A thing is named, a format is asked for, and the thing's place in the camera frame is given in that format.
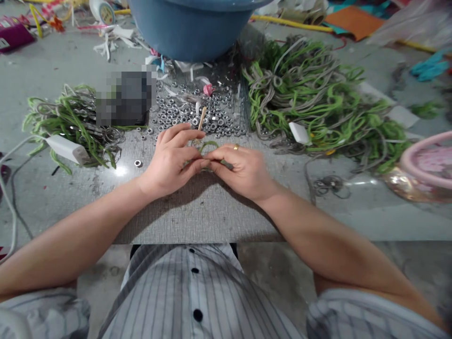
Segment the wooden stick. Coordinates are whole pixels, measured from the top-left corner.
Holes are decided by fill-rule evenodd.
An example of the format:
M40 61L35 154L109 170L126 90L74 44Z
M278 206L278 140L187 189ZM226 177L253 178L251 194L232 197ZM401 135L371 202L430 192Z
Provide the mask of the wooden stick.
M206 112L207 112L207 107L203 107L202 113L201 113L201 120L199 121L198 130L202 129L202 121L204 120L204 116L206 115ZM192 145L200 145L200 144L201 144L201 140L200 139L192 140Z
M202 121L204 120L204 116L206 115L207 107L203 107L202 113L201 113L201 120L199 121L199 127L198 130L202 129Z

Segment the pink box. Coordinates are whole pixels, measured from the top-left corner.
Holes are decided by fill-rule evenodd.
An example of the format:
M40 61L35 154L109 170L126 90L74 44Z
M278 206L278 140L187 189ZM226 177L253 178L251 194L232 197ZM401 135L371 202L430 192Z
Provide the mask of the pink box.
M34 41L32 34L17 19L0 19L0 53L12 51Z

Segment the left hand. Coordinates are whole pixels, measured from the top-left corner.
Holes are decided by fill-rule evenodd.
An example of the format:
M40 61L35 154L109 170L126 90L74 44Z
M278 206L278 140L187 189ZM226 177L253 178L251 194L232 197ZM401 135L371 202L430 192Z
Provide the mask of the left hand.
M138 186L151 201L174 193L209 165L210 161L203 159L195 147L186 147L190 140L205 136L202 131L190 129L189 123L160 133L151 164L137 178Z

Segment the blue basin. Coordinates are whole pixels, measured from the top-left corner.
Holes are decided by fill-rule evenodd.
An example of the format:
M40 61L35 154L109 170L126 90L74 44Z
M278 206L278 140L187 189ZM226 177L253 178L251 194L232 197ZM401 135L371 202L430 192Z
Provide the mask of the blue basin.
M271 0L129 0L146 42L164 56L206 62L225 53Z

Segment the forearm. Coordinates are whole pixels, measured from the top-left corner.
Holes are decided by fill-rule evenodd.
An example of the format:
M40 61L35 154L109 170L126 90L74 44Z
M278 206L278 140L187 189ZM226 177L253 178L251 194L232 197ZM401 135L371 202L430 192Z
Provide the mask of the forearm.
M281 187L258 202L298 256L318 275L334 282L387 293L411 284L370 241Z
M77 279L149 202L132 180L56 223L0 266L0 295L61 286Z

